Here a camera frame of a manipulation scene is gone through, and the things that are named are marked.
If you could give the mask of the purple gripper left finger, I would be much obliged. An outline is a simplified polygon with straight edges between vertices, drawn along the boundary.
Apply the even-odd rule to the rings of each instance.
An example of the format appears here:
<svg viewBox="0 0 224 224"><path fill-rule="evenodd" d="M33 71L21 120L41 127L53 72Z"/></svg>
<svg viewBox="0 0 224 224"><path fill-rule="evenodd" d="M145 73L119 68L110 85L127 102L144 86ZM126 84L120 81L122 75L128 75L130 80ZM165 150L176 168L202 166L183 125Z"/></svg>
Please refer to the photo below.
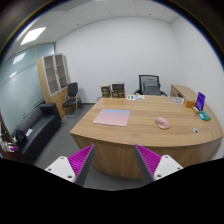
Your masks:
<svg viewBox="0 0 224 224"><path fill-rule="evenodd" d="M46 168L46 171L83 186L94 156L94 146L90 145L68 157L58 157Z"/></svg>

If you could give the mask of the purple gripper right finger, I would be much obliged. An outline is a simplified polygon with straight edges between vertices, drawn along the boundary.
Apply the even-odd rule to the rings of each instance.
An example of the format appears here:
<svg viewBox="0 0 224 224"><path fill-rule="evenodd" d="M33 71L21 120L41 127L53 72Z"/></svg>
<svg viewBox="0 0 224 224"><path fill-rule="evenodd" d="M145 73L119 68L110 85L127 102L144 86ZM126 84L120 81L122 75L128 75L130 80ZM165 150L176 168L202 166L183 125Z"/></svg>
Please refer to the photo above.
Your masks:
<svg viewBox="0 0 224 224"><path fill-rule="evenodd" d="M182 169L182 166L171 156L160 156L140 145L134 146L134 155L145 185Z"/></svg>

